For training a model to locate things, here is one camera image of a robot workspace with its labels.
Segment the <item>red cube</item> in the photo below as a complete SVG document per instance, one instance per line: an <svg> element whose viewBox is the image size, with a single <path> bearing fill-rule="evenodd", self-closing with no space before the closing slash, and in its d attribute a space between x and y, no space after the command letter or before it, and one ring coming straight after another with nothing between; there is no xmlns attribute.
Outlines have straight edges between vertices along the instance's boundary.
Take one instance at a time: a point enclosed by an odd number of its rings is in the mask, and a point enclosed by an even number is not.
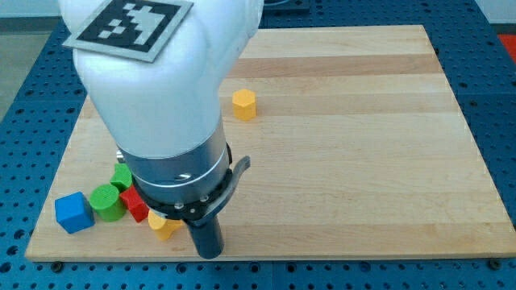
<svg viewBox="0 0 516 290"><path fill-rule="evenodd" d="M136 222L141 222L148 216L148 207L142 198L139 197L133 185L123 193L120 193L120 198Z"/></svg>

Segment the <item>silver cylinder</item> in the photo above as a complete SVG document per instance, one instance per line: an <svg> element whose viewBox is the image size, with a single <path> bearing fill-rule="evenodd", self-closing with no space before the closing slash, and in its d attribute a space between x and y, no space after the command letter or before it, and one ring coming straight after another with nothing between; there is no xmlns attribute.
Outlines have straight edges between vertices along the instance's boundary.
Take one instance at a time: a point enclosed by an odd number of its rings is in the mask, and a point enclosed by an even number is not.
<svg viewBox="0 0 516 290"><path fill-rule="evenodd" d="M214 190L229 168L222 119L205 142L180 155L153 159L120 151L145 194L170 205L200 201Z"/></svg>

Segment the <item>blue cube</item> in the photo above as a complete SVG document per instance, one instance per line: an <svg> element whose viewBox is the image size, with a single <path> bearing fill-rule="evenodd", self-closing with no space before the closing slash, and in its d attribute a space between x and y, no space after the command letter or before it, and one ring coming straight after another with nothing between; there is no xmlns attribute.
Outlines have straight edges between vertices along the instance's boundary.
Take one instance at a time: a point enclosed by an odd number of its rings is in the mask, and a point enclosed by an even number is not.
<svg viewBox="0 0 516 290"><path fill-rule="evenodd" d="M57 222L69 234L87 229L95 224L94 212L81 192L57 199L54 206L56 207Z"/></svg>

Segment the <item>green block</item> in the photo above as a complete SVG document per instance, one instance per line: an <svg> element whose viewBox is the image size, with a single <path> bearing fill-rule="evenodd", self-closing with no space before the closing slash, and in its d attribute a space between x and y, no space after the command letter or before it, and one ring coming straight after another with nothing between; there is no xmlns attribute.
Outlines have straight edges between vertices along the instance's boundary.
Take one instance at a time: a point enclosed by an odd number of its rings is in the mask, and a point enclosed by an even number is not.
<svg viewBox="0 0 516 290"><path fill-rule="evenodd" d="M126 213L126 207L119 198L119 190L112 184L97 187L89 197L89 204L105 222L118 221Z"/></svg>
<svg viewBox="0 0 516 290"><path fill-rule="evenodd" d="M129 167L126 164L115 164L114 175L111 177L110 183L116 186L120 193L129 189L132 185L132 174Z"/></svg>

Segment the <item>green cylinder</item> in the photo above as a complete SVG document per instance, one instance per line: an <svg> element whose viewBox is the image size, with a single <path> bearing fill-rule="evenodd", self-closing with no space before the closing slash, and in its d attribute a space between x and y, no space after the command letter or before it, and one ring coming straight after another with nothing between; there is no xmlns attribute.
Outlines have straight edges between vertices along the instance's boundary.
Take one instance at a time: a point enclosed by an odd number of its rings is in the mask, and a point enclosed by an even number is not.
<svg viewBox="0 0 516 290"><path fill-rule="evenodd" d="M104 222L118 221L126 213L119 189L111 184L97 187L89 197L89 204Z"/></svg>

